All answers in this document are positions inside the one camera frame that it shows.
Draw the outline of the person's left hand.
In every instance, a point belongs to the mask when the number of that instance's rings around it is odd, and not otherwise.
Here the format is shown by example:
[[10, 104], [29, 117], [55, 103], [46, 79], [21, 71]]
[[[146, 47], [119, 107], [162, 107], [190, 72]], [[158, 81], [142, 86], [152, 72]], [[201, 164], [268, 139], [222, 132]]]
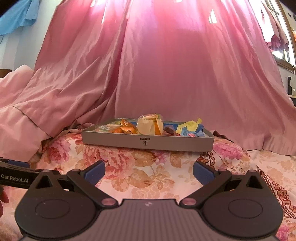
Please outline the person's left hand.
[[0, 217], [3, 216], [3, 203], [9, 203], [9, 198], [6, 194], [6, 192], [4, 191], [3, 186], [0, 186]]

